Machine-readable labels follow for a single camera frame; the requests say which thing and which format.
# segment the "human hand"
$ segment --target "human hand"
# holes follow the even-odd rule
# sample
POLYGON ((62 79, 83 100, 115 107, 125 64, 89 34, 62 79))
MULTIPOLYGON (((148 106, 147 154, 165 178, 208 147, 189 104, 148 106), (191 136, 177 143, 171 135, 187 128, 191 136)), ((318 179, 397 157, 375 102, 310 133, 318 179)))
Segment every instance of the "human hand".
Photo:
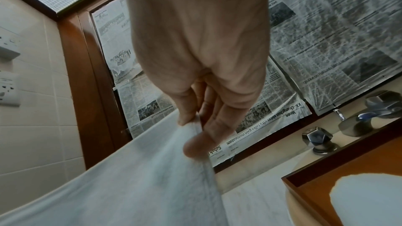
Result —
POLYGON ((199 111, 188 157, 214 149, 256 102, 269 54, 268 0, 127 0, 136 57, 176 103, 178 123, 199 111))

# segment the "brown tray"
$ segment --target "brown tray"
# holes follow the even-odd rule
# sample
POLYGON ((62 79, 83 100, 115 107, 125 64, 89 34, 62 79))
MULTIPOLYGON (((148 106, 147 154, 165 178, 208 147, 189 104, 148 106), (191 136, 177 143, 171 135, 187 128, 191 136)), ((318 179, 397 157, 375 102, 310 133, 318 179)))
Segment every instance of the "brown tray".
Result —
POLYGON ((285 177, 292 195, 324 226, 342 226, 330 201, 336 181, 361 173, 402 176, 402 119, 285 177))

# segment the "backsplash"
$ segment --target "backsplash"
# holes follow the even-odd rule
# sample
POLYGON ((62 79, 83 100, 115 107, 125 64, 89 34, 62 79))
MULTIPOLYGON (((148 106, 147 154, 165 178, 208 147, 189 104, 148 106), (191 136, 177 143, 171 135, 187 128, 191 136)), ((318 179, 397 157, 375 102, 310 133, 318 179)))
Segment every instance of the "backsplash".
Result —
POLYGON ((0 105, 0 214, 85 171, 56 22, 21 0, 0 0, 0 34, 21 55, 0 56, 0 71, 19 75, 19 107, 0 105))

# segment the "white towel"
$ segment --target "white towel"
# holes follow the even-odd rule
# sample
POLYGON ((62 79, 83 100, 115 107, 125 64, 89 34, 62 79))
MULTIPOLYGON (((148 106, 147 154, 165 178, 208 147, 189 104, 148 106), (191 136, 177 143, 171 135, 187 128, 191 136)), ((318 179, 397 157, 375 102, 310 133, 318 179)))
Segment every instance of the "white towel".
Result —
POLYGON ((183 155, 201 132, 173 112, 73 181, 0 217, 0 226, 225 226, 209 159, 183 155))

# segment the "newspaper page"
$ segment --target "newspaper page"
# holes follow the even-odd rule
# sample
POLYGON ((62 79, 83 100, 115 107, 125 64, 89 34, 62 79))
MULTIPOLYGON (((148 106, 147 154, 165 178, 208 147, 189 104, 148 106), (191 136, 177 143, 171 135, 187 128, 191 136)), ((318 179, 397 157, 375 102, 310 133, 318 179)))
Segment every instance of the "newspaper page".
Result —
POLYGON ((117 91, 133 139, 176 109, 145 74, 118 87, 117 91))
POLYGON ((265 84, 257 102, 227 140, 209 152, 216 166, 279 129, 311 115, 272 60, 268 61, 265 84))
POLYGON ((401 0, 269 0, 271 55, 323 114, 401 72, 401 0))
POLYGON ((114 84, 126 82, 141 72, 131 41, 126 0, 114 0, 92 14, 105 61, 114 84))

